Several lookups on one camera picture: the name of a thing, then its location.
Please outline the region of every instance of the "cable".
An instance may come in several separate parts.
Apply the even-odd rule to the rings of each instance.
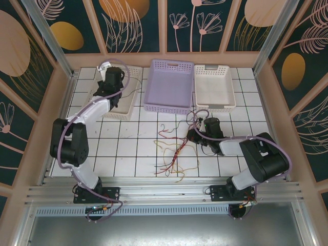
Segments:
[[[204,152],[204,150],[203,150],[203,145],[201,145],[201,150],[202,150],[202,152],[203,152],[204,155],[207,155],[207,156],[215,156],[215,155],[216,155],[216,154],[214,154],[214,155],[208,155],[208,154],[206,154],[206,153]]]
[[[209,117],[210,113],[208,110],[206,109],[200,109],[198,110],[195,114],[194,114],[194,117],[193,117],[193,127],[195,129],[195,131],[198,133],[198,135],[200,135],[201,137],[205,138],[205,139],[208,139],[208,140],[212,140],[212,141],[224,141],[224,140],[244,140],[244,139],[257,139],[257,140],[260,140],[260,141],[263,141],[263,142],[267,142],[268,144],[272,145],[273,147],[276,147],[285,157],[286,159],[288,160],[288,163],[289,163],[289,168],[286,172],[284,173],[281,173],[277,176],[274,176],[272,177],[271,179],[273,178],[277,178],[277,177],[281,177],[281,176],[286,176],[290,173],[291,169],[292,169],[292,160],[291,158],[289,157],[289,155],[286,153],[285,150],[283,150],[282,147],[280,147],[279,145],[277,145],[275,142],[272,142],[266,138],[263,138],[263,137],[258,137],[258,136],[240,136],[240,137],[225,137],[225,138],[211,138],[211,137],[207,137],[203,134],[200,133],[200,131],[197,129],[196,127],[196,122],[195,122],[195,118],[197,117],[197,114],[201,111],[205,111],[207,112],[207,116],[206,118]]]
[[[118,95],[118,94],[120,94],[120,93],[122,93],[122,91],[123,90],[125,90],[126,88],[127,88],[127,86],[129,85],[129,82],[130,82],[130,70],[129,70],[129,68],[128,68],[128,66],[122,61],[122,60],[119,60],[119,59],[116,59],[116,58],[111,58],[111,59],[106,59],[106,60],[104,60],[102,63],[100,63],[99,65],[98,65],[98,67],[100,67],[103,63],[105,63],[105,62],[112,62],[112,61],[116,61],[116,62],[119,62],[119,63],[121,63],[124,67],[125,67],[125,69],[126,69],[126,71],[127,71],[127,73],[128,73],[128,81],[127,81],[127,83],[126,83],[126,85],[122,88],[122,90],[120,90],[120,91],[118,91],[118,92],[116,92],[116,93],[114,93],[114,94],[112,94],[112,95],[109,95],[109,96],[105,96],[105,97],[101,97],[101,98],[98,98],[98,99],[96,99],[95,101],[93,101],[93,102],[91,102],[91,103],[89,103],[89,104],[87,104],[86,106],[84,106],[82,109],[81,109],[81,111],[70,121],[70,122],[68,122],[68,124],[64,127],[64,129],[63,129],[63,132],[62,132],[62,134],[61,134],[61,136],[60,136],[60,140],[59,140],[59,144],[58,144],[58,153],[57,153],[57,161],[58,161],[58,165],[59,165],[59,167],[60,168],[62,168],[62,169],[70,169],[70,171],[72,172],[72,175],[73,175],[73,177],[76,179],[76,181],[77,181],[77,183],[80,185],[80,186],[82,186],[83,188],[85,188],[87,191],[89,191],[91,194],[93,194],[93,195],[95,195],[95,196],[97,196],[97,197],[99,197],[99,198],[101,198],[101,199],[104,199],[104,200],[106,200],[106,201],[112,201],[112,202],[119,202],[120,203],[120,205],[118,206],[118,208],[116,208],[112,213],[110,213],[109,215],[107,215],[107,216],[104,216],[104,217],[102,217],[101,219],[99,219],[98,221],[99,222],[101,222],[101,221],[104,221],[104,220],[106,220],[106,219],[108,219],[108,218],[110,218],[114,213],[116,213],[122,206],[123,206],[123,202],[122,201],[120,201],[120,200],[116,200],[116,199],[112,199],[112,198],[108,198],[108,197],[105,197],[105,196],[102,196],[102,195],[99,195],[98,193],[96,193],[96,192],[94,192],[93,190],[91,190],[89,187],[87,187],[76,175],[75,175],[75,173],[74,173],[74,171],[73,171],[73,169],[71,168],[71,167],[64,167],[63,166],[63,164],[62,164],[62,159],[61,159],[61,153],[62,153],[62,146],[63,146],[63,141],[64,141],[64,138],[65,138],[65,134],[66,134],[66,132],[68,131],[68,129],[70,128],[70,126],[74,123],[74,121],[76,121],[88,108],[90,108],[93,104],[95,104],[95,103],[97,103],[97,102],[99,102],[99,101],[101,101],[101,100],[104,100],[104,99],[109,99],[109,98],[111,98],[111,97],[114,97],[114,96],[116,96],[116,95]]]
[[[120,99],[127,98],[127,97],[131,96],[131,94],[132,94],[133,92],[137,91],[137,90],[141,90],[141,88],[139,88],[139,89],[135,89],[135,90],[131,91],[131,93],[130,93],[129,95],[124,96],[124,97],[121,97]]]

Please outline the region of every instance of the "white plastic basket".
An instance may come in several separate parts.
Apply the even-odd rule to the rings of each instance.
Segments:
[[[230,113],[236,107],[230,68],[195,65],[196,109]]]
[[[112,67],[119,67],[125,72],[125,77],[123,79],[123,85],[128,81],[128,73],[123,65],[120,64],[112,64]],[[115,118],[115,119],[120,119],[124,121],[129,121],[132,115],[132,110],[134,103],[136,101],[136,94],[137,94],[137,89],[141,88],[141,84],[139,81],[142,80],[142,68],[141,67],[135,67],[135,66],[128,66],[129,71],[130,71],[130,83],[128,87],[123,91],[122,93],[122,98],[118,102],[118,107],[113,108],[110,112],[107,114],[104,114],[103,117],[106,118]],[[102,80],[100,72],[97,70],[96,71],[96,76],[93,81],[92,88],[88,94],[88,98],[86,101],[86,104],[91,100],[93,97],[93,94],[97,91],[98,89],[98,81]]]

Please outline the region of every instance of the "gray metal floor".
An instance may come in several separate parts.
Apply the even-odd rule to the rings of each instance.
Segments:
[[[31,246],[298,246],[291,206],[259,204],[243,220],[228,215],[114,216],[93,224],[83,217],[38,217]]]

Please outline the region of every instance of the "white tile floor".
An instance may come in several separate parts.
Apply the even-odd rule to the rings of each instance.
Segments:
[[[95,68],[82,68],[78,77],[74,95],[71,100],[68,116],[76,113],[85,104],[88,91],[95,76]],[[185,115],[147,112],[143,107],[143,96],[146,91],[149,68],[143,69],[142,87],[138,92],[130,121],[100,118],[95,124],[87,127],[89,140],[89,157],[87,161],[100,177],[165,177],[157,174],[156,166],[171,162],[176,145],[181,140],[165,139],[158,134],[167,130],[167,137],[186,137],[188,125]],[[256,135],[269,132],[267,122],[257,91],[252,69],[232,68],[232,79],[237,107],[231,114],[214,113],[219,118],[225,136]],[[177,163],[178,170],[184,170],[185,177],[228,177],[244,170],[247,165],[241,156],[209,156],[210,148],[192,142],[181,151]],[[71,176],[67,170],[59,168],[54,162],[51,176]],[[183,176],[182,173],[171,176]]]

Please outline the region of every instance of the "lavender plastic basket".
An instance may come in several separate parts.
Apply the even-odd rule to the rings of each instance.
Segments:
[[[145,93],[145,110],[188,114],[193,90],[194,64],[176,60],[152,60]]]

